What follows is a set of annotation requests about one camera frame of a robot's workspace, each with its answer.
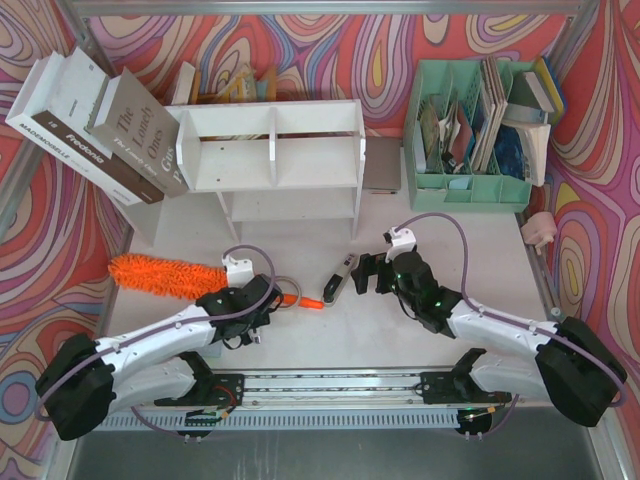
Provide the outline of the orange microfiber duster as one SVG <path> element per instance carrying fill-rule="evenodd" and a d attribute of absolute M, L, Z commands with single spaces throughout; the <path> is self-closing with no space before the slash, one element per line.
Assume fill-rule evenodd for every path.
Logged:
<path fill-rule="evenodd" d="M 108 271 L 121 288 L 181 300 L 197 300 L 206 293 L 229 287 L 223 266 L 213 267 L 139 253 L 116 257 L 110 262 Z"/>

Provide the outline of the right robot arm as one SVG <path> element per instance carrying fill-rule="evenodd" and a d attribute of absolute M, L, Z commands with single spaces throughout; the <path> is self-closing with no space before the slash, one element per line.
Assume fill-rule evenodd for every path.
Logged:
<path fill-rule="evenodd" d="M 393 294 L 401 310 L 426 330 L 473 344 L 470 359 L 452 370 L 452 386 L 463 401 L 504 392 L 547 401 L 569 420 L 598 424 L 623 398 L 627 372 L 581 320 L 534 321 L 477 304 L 437 282 L 430 266 L 412 250 L 388 259 L 364 254 L 351 277 L 358 294 L 371 277 L 379 294 Z"/>

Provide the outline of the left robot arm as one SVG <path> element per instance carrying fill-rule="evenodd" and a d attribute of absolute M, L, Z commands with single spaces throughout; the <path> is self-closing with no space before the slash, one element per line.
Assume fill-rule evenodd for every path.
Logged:
<path fill-rule="evenodd" d="M 177 314 L 138 330 L 63 342 L 36 382 L 42 409 L 63 441 L 78 439 L 109 415 L 145 403 L 233 407 L 240 401 L 216 379 L 203 349 L 265 326 L 283 294 L 265 274 L 242 287 L 207 293 Z"/>

